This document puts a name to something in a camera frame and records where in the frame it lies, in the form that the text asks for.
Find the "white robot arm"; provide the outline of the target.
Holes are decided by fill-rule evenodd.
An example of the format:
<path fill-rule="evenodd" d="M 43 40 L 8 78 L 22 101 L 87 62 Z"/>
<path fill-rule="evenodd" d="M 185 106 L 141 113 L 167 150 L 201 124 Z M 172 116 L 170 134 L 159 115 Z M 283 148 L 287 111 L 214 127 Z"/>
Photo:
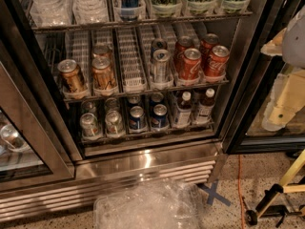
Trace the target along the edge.
<path fill-rule="evenodd" d="M 282 41 L 282 58 L 294 67 L 305 69 L 305 5 L 289 22 Z"/>

